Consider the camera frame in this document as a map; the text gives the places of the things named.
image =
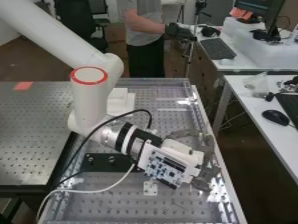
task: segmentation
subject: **gray floor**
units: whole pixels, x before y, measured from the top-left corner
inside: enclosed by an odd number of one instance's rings
[[[29,41],[0,47],[0,59],[0,81],[69,80],[70,68]],[[298,223],[298,187],[247,117],[244,126],[235,121],[220,132],[218,142],[248,223]],[[25,206],[17,217],[16,224],[33,224]]]

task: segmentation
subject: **office chair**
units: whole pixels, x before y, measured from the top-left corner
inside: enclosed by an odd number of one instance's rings
[[[105,15],[109,14],[107,4],[105,0],[87,0],[90,5],[91,15]],[[95,25],[102,30],[102,37],[105,39],[105,28],[110,24],[109,19],[94,19]]]
[[[91,34],[95,32],[95,23],[87,0],[58,0],[54,6],[61,23],[105,53],[107,48],[106,40],[91,38]]]

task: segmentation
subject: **black glove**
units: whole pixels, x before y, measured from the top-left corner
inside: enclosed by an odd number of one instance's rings
[[[197,41],[197,37],[193,35],[190,30],[179,27],[177,23],[170,23],[166,25],[165,34],[177,39]]]

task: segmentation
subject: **optical breadboard table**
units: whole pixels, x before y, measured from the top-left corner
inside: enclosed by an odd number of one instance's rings
[[[45,191],[70,131],[67,83],[0,83],[0,194]]]
[[[122,79],[117,86],[126,87],[130,93],[135,93],[135,109],[147,109],[153,113],[153,129],[158,136],[165,137],[182,129],[211,133],[195,87],[190,86],[186,79]],[[147,115],[137,113],[125,120],[145,127]],[[81,141],[79,137],[73,151]],[[179,141],[194,149],[202,144],[197,137],[182,138]],[[117,152],[89,141],[66,176],[78,171],[85,153]],[[158,184],[158,195],[145,196],[143,181],[147,178],[142,173],[130,173],[123,182],[107,192],[62,193],[53,196],[40,224],[246,223],[218,147],[212,162],[219,164],[222,172],[212,180],[210,195],[187,185],[174,191]],[[75,190],[103,189],[122,175],[123,173],[82,173],[63,187]]]

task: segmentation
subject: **table leg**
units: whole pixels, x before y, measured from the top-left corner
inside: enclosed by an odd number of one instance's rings
[[[220,130],[220,125],[222,125],[222,121],[223,121],[223,117],[226,114],[226,108],[228,106],[228,102],[230,102],[230,97],[231,97],[231,89],[227,83],[224,83],[224,88],[223,88],[223,92],[220,95],[220,102],[216,108],[216,115],[215,115],[215,119],[212,122],[212,132],[214,132],[214,136],[218,136],[219,130]]]
[[[46,194],[36,195],[36,196],[21,196],[20,199],[30,208],[30,210],[36,213],[40,208],[40,204],[45,198]]]

